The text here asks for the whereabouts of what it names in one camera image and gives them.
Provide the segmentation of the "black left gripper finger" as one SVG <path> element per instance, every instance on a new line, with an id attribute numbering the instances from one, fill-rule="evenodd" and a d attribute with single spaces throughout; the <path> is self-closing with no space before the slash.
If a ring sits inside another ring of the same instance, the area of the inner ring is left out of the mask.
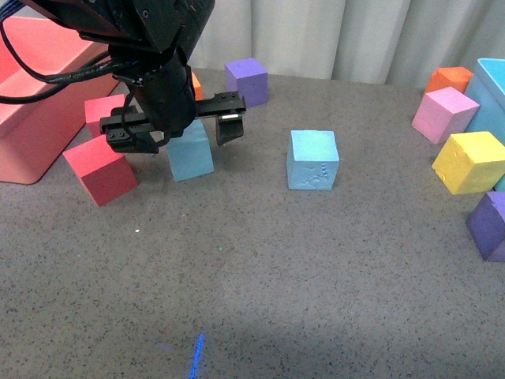
<path id="1" fill-rule="evenodd" d="M 149 132 L 127 134 L 123 129 L 113 129 L 106 134 L 106 141 L 114 152 L 157 154 L 159 147 Z"/>

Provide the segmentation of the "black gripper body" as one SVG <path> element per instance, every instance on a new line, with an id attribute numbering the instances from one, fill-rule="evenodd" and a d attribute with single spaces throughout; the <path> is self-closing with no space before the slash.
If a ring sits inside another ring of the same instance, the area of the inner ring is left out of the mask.
<path id="1" fill-rule="evenodd" d="M 245 98 L 238 92 L 221 92 L 196 101 L 192 70 L 185 51 L 175 45 L 162 54 L 110 49 L 118 65 L 114 79 L 124 83 L 129 94 L 122 107 L 100 120 L 100 132 L 123 129 L 129 135 L 155 131 L 165 137 L 181 137 L 197 118 L 243 114 Z"/>

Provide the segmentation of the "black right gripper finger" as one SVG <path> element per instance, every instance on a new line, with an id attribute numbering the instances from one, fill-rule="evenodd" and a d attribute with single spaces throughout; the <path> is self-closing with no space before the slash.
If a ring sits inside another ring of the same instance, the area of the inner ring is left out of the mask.
<path id="1" fill-rule="evenodd" d="M 223 146 L 244 135 L 242 114 L 220 115 L 215 119 L 215 135 L 218 146 Z"/>

